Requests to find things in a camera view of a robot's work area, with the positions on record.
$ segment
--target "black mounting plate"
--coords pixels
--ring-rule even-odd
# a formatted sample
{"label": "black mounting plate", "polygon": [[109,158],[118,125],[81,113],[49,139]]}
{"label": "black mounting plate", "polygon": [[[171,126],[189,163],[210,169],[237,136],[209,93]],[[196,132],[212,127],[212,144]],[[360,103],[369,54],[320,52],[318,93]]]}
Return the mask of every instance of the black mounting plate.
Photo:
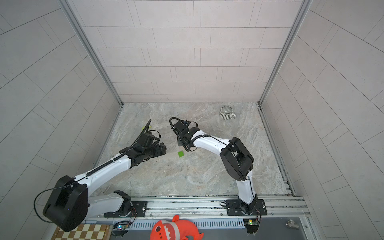
{"label": "black mounting plate", "polygon": [[[147,210],[147,201],[131,201],[131,203],[136,210],[136,217],[144,217],[145,212]],[[123,216],[123,217],[131,217],[131,215],[132,215],[132,211],[127,216]],[[114,212],[106,212],[104,213],[104,217],[121,217],[121,216],[119,216]]]}
{"label": "black mounting plate", "polygon": [[[225,203],[227,204],[227,206],[230,206],[231,208],[228,209],[227,208],[227,214],[228,216],[248,216],[248,215],[245,215],[241,210],[240,210],[240,200],[238,199],[227,199],[225,201]],[[263,206],[265,206],[265,202],[263,199],[257,199],[257,204],[256,204],[256,209],[260,211],[261,215],[262,216],[265,216],[267,215],[267,211],[266,211],[266,208],[263,208]]]}

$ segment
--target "stuffed animal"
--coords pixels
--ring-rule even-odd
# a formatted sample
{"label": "stuffed animal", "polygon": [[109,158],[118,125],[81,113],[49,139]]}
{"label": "stuffed animal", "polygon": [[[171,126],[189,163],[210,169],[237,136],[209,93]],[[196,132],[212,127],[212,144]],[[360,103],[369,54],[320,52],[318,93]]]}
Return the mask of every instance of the stuffed animal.
{"label": "stuffed animal", "polygon": [[194,240],[201,240],[204,233],[199,233],[192,222],[179,220],[179,215],[175,215],[172,222],[158,221],[151,232],[151,240],[188,240],[186,236],[193,236]]}

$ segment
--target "marble floor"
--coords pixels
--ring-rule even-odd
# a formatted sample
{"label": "marble floor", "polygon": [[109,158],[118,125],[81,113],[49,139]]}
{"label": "marble floor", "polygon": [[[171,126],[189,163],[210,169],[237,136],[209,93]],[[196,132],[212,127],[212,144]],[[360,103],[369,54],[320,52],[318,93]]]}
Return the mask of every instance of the marble floor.
{"label": "marble floor", "polygon": [[[229,105],[236,119],[222,120],[220,108]],[[255,103],[126,103],[102,154],[106,162],[119,150],[129,146],[149,119],[151,130],[161,134],[166,155],[152,158],[122,172],[95,194],[122,190],[130,196],[144,195],[235,195],[237,186],[224,169],[219,156],[202,148],[194,152],[177,146],[170,117],[195,121],[199,128],[224,139],[238,137],[254,158],[253,186],[258,194],[284,194],[285,185],[272,152]]]}

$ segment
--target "chessboard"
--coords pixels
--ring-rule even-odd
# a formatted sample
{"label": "chessboard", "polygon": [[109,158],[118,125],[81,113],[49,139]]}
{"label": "chessboard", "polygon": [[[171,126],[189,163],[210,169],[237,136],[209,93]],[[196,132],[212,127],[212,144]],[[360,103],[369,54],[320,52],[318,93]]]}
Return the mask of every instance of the chessboard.
{"label": "chessboard", "polygon": [[51,240],[109,240],[111,227],[101,224],[81,224],[70,232],[56,228]]}

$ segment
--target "tiled wall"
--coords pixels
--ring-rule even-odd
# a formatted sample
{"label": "tiled wall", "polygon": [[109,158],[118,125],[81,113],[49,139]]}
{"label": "tiled wall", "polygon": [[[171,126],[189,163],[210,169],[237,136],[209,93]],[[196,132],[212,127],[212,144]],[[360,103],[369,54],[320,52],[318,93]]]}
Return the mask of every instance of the tiled wall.
{"label": "tiled wall", "polygon": [[258,101],[301,5],[69,3],[124,102]]}
{"label": "tiled wall", "polygon": [[384,237],[383,16],[314,0],[262,105],[323,239]]}
{"label": "tiled wall", "polygon": [[40,240],[35,196],[92,167],[119,105],[56,0],[0,14],[0,239]]}

